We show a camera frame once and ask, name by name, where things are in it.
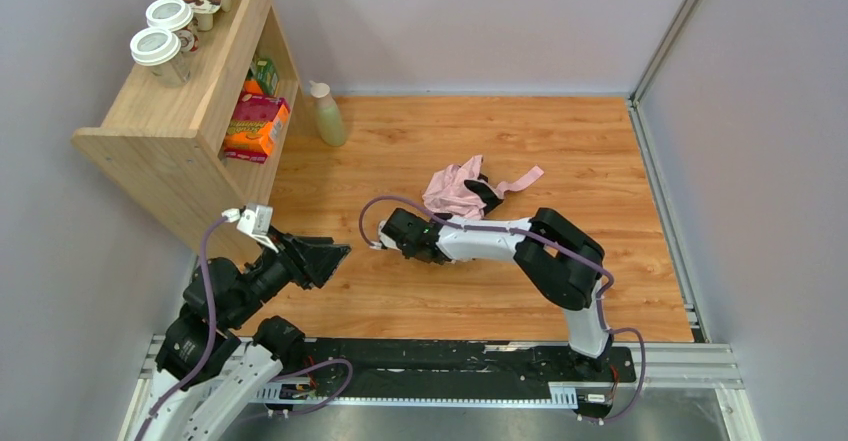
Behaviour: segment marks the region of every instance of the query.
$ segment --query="wall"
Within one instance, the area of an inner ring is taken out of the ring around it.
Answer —
[[[0,439],[114,439],[190,255],[70,144],[151,0],[2,0]]]
[[[275,0],[305,80],[382,93],[624,93],[682,0]]]
[[[643,107],[763,439],[844,439],[848,0],[704,0]]]

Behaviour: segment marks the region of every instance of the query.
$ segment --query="wooden tabletop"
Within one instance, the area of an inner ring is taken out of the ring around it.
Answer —
[[[488,219],[554,208],[606,250],[616,276],[607,321],[648,341],[692,341],[674,270],[624,101],[618,98],[350,97],[350,138],[331,148],[289,136],[271,193],[282,231],[333,236],[353,251],[321,290],[285,288],[248,322],[282,316],[307,336],[567,340],[561,310],[515,265],[406,260],[368,249],[357,219],[381,194],[421,200],[435,171],[483,154],[496,184],[533,165],[545,174]],[[366,227],[397,205],[378,203]]]

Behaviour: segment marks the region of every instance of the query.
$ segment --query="cable connector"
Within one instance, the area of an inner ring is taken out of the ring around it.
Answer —
[[[221,213],[221,216],[227,218],[228,223],[235,223],[241,219],[241,210],[239,208],[230,208]]]

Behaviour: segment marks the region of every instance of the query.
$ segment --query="wooden shelf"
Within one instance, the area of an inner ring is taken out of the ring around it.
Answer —
[[[274,153],[264,164],[218,157],[253,54],[269,57],[291,116]],[[134,66],[106,118],[81,128],[72,142],[141,206],[195,251],[221,211],[248,202],[266,203],[286,133],[308,134],[297,69],[271,0],[233,0],[200,33],[200,49],[187,56],[191,79],[180,88],[162,86],[147,68]],[[210,256],[248,261],[258,249],[247,237],[222,229],[210,240]]]

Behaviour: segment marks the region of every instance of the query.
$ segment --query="crumpled fabric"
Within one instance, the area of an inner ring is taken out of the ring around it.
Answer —
[[[467,187],[465,180],[485,182],[481,179],[480,168],[483,166],[483,155],[469,159],[462,166],[452,164],[433,174],[430,185],[424,191],[424,206],[436,213],[451,213],[468,219],[483,219],[483,208],[486,203]],[[539,166],[534,166],[524,176],[512,183],[501,181],[497,186],[486,183],[495,195],[503,199],[509,191],[523,191],[535,183],[545,172]]]

